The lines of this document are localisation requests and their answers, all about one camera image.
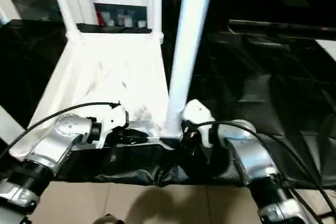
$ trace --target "silver robotic arm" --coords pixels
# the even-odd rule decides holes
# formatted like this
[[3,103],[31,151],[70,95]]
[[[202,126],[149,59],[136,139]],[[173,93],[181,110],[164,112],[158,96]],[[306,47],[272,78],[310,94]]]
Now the silver robotic arm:
[[[190,101],[184,111],[184,119],[193,123],[215,121],[207,107],[197,100]],[[256,133],[255,127],[245,120],[233,120]],[[204,147],[212,148],[209,142],[211,125],[198,128]],[[293,198],[289,188],[283,184],[281,174],[272,157],[251,133],[231,125],[219,125],[218,138],[226,140],[233,150],[234,161],[244,184],[258,206],[262,223],[312,224],[300,202]]]
[[101,136],[106,135],[102,132],[105,128],[94,118],[61,115],[8,180],[0,182],[0,224],[28,223],[26,215],[34,211],[40,196],[62,168],[71,149],[74,146],[101,144]]

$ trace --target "white pole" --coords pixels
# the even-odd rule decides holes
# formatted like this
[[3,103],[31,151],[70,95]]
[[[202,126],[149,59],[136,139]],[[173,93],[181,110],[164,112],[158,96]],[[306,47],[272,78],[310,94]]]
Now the white pole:
[[[2,106],[0,106],[0,122],[0,137],[6,144],[10,144],[25,130]],[[24,157],[37,139],[31,132],[10,149],[10,154],[16,158]]]
[[160,38],[161,43],[163,42],[162,33],[162,0],[153,0],[153,30],[152,33]]
[[174,63],[169,91],[169,107],[164,132],[182,135],[181,120],[186,104],[195,59],[209,0],[182,0]]
[[79,36],[80,33],[71,14],[68,0],[58,0],[58,5],[62,12],[65,27],[67,28],[67,37],[69,38]]
[[1,9],[0,6],[0,23],[2,23],[3,25],[7,24],[9,22],[5,12]]

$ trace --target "beige floor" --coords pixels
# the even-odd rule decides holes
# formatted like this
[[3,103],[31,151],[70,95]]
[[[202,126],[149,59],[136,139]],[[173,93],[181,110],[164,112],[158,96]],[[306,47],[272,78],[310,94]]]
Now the beige floor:
[[[316,191],[300,193],[318,213],[328,211]],[[260,223],[256,206],[244,188],[61,182],[51,183],[30,220],[33,224],[91,224],[105,214],[113,214],[126,224]]]

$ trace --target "black wire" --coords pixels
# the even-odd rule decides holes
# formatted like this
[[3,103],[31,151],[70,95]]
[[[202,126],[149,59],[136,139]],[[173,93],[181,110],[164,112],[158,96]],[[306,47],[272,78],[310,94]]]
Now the black wire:
[[37,126],[43,124],[44,122],[58,116],[61,115],[65,112],[68,112],[70,110],[75,110],[81,107],[86,107],[86,106],[93,106],[93,105],[109,105],[109,106],[115,106],[115,103],[111,103],[111,102],[88,102],[88,103],[83,103],[83,104],[78,104],[75,106],[71,106],[68,107],[66,109],[60,110],[54,114],[51,114],[49,116],[47,116],[46,118],[43,118],[42,120],[34,123],[32,126],[30,126],[28,129],[26,129],[24,132],[22,132],[18,137],[16,137],[14,139],[14,141],[12,141],[0,154],[0,159],[2,159],[7,153],[8,151],[17,143],[19,142],[25,135],[27,135],[30,131],[32,131],[34,128],[36,128]]
[[326,219],[326,218],[329,218],[329,217],[332,217],[332,216],[333,216],[332,212],[326,212],[324,214],[319,215],[319,217],[321,219]]
[[[265,141],[257,133],[255,133],[254,131],[252,131],[249,128],[246,128],[246,127],[244,127],[240,124],[237,124],[237,123],[234,123],[234,122],[228,122],[228,121],[213,121],[213,122],[204,122],[204,123],[197,124],[196,127],[201,127],[201,126],[204,126],[204,125],[213,125],[213,124],[230,125],[230,126],[242,129],[244,131],[247,131],[248,133],[253,135],[256,139],[258,139],[260,141],[260,143],[265,147],[265,149],[271,154],[271,152],[269,151],[269,148],[267,147]],[[301,166],[301,168],[307,174],[309,179],[315,184],[317,189],[320,191],[321,195],[323,196],[323,198],[327,202],[328,206],[330,207],[330,210],[333,213],[334,219],[336,219],[336,207],[334,206],[334,204],[332,203],[332,201],[330,200],[330,198],[328,197],[326,192],[323,190],[320,183],[310,173],[310,171],[308,170],[305,163],[301,160],[301,158],[290,147],[288,147],[284,142],[282,142],[280,139],[276,138],[275,136],[269,135],[269,134],[264,134],[264,135],[268,136],[269,138],[271,138],[272,140],[277,142],[282,148],[284,148],[296,160],[296,162],[298,162],[298,164]]]
[[310,205],[301,197],[301,195],[294,189],[289,187],[289,190],[292,192],[292,194],[295,195],[295,197],[298,199],[298,201],[308,210],[308,212],[313,216],[313,218],[316,220],[318,224],[323,224],[322,218],[318,216],[314,210],[310,207]]

